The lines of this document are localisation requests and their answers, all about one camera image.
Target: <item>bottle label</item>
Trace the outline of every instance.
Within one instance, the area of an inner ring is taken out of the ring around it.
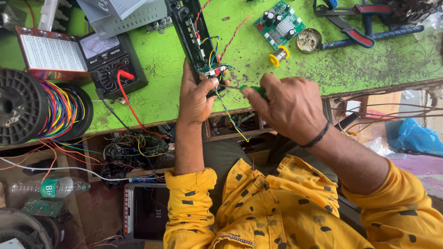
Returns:
[[[57,184],[59,177],[46,178],[42,186],[40,187],[40,193],[43,197],[55,197],[55,185]]]

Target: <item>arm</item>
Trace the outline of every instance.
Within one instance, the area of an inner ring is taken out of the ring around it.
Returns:
[[[305,145],[323,130],[327,120],[315,82],[304,78],[280,80],[265,74],[260,84],[266,88],[269,102],[251,88],[244,88],[242,93],[278,133]],[[383,157],[334,128],[307,150],[331,167],[343,184],[357,194],[374,192],[388,174],[388,162]]]
[[[323,130],[327,121],[316,83],[265,74],[260,84],[269,102],[251,88],[242,93],[277,132],[305,145]],[[441,246],[443,216],[411,173],[334,128],[307,150],[336,172],[343,193],[363,208],[361,222],[375,248]]]
[[[163,237],[166,249],[201,248],[214,237],[211,230],[214,216],[209,212],[212,201],[208,190],[214,188],[217,175],[212,169],[205,169],[203,163],[202,122],[210,115],[215,99],[206,99],[206,95],[217,85],[216,78],[197,85],[185,60],[175,130],[175,167],[165,173],[170,190],[169,222]]]

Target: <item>device screen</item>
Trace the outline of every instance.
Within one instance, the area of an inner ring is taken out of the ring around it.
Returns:
[[[98,38],[97,34],[93,34],[80,40],[80,45],[85,53],[86,59],[101,54],[119,44],[120,42],[117,36],[102,41]]]
[[[158,187],[152,193],[152,199],[167,206],[169,189]],[[144,187],[134,188],[133,234],[134,239],[163,240],[166,222],[169,221],[166,207],[151,199],[151,191]]]

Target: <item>man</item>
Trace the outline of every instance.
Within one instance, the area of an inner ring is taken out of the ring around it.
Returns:
[[[260,85],[269,102],[242,90],[284,136],[267,167],[255,171],[235,141],[202,144],[214,103],[206,94],[217,84],[197,86],[185,61],[164,248],[443,248],[443,216],[420,181],[329,128],[316,83],[265,74]],[[367,239],[338,217],[337,176],[363,208]]]

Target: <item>yellow patterned shirt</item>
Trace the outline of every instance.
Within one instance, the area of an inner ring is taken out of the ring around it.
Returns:
[[[210,168],[166,173],[170,221],[164,248],[443,248],[443,216],[431,207],[420,181],[391,161],[388,177],[374,193],[356,195],[343,187],[346,197],[363,208],[367,239],[340,220],[337,184],[298,157],[287,155],[267,177],[240,159],[214,217],[207,191],[216,180]]]

